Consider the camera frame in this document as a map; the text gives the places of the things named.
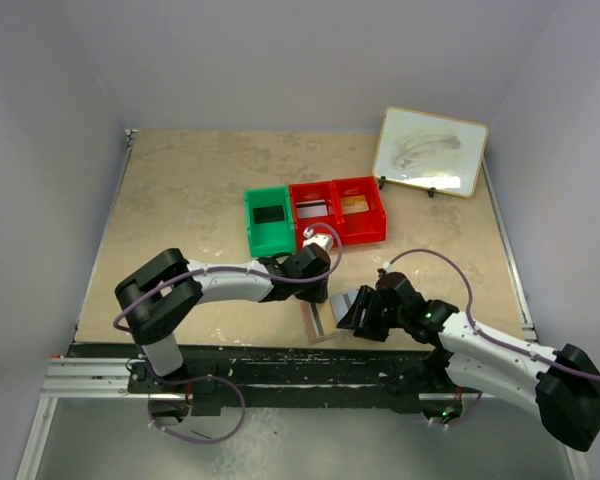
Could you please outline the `silver striped card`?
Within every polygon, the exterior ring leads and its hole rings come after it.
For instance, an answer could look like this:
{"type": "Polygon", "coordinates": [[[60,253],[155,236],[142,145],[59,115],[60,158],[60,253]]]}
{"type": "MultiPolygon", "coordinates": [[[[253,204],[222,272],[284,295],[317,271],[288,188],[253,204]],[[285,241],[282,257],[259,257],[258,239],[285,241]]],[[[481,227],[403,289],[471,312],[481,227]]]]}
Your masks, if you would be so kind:
{"type": "Polygon", "coordinates": [[[335,294],[329,298],[329,304],[336,323],[338,323],[351,309],[357,294],[358,290],[353,289],[335,294]]]}

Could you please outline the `pink leather card holder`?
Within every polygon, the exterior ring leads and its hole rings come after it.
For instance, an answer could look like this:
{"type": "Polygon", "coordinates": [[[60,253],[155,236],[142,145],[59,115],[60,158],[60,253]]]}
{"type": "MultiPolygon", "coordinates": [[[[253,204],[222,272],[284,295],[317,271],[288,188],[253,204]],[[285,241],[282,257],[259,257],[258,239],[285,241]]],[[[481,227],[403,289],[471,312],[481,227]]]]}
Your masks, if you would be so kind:
{"type": "Polygon", "coordinates": [[[324,303],[300,304],[305,334],[311,343],[320,343],[343,335],[337,327],[337,320],[329,301],[324,303]]]}

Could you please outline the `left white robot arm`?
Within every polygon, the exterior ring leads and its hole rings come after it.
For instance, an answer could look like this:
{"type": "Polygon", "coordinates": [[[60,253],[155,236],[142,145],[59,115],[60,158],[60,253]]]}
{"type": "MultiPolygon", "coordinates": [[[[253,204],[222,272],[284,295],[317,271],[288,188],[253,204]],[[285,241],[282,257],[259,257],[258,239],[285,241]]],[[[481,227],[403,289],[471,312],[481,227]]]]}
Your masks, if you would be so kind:
{"type": "Polygon", "coordinates": [[[255,303],[291,297],[312,303],[327,299],[327,251],[309,244],[299,252],[278,254],[239,265],[202,264],[185,259],[177,248],[154,257],[115,288],[136,345],[153,372],[169,378],[184,360],[174,331],[198,304],[244,300],[255,303]]]}

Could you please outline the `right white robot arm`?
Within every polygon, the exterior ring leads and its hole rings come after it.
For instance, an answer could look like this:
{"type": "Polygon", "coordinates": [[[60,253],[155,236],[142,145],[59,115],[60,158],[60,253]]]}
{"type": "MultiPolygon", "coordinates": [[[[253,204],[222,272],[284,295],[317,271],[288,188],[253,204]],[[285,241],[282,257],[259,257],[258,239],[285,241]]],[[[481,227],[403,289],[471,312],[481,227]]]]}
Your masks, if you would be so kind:
{"type": "Polygon", "coordinates": [[[378,342],[405,331],[432,346],[431,370],[527,411],[574,450],[588,451],[600,432],[600,371],[582,349],[528,343],[476,322],[452,304],[425,299],[402,273],[360,287],[337,326],[378,342]]]}

